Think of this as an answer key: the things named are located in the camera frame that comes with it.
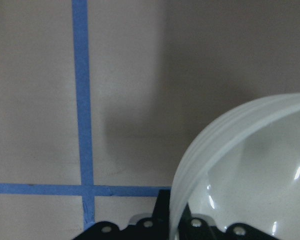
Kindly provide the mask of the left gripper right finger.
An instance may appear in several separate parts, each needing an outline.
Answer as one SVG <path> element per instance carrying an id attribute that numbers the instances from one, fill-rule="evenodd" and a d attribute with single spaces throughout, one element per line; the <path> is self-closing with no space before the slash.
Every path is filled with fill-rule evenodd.
<path id="1" fill-rule="evenodd" d="M 181 215 L 178 240 L 274 240 L 275 237 L 245 223 L 233 223 L 220 230 L 214 220 L 206 215 L 193 214 L 186 205 Z"/>

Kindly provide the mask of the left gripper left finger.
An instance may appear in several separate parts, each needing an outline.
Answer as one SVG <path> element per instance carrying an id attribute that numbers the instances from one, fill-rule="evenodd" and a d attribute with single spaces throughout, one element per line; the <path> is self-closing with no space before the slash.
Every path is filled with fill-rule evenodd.
<path id="1" fill-rule="evenodd" d="M 126 228 L 100 221 L 75 237 L 76 240 L 167 240 L 169 238 L 170 190 L 160 190 L 152 214 L 133 216 Z"/>

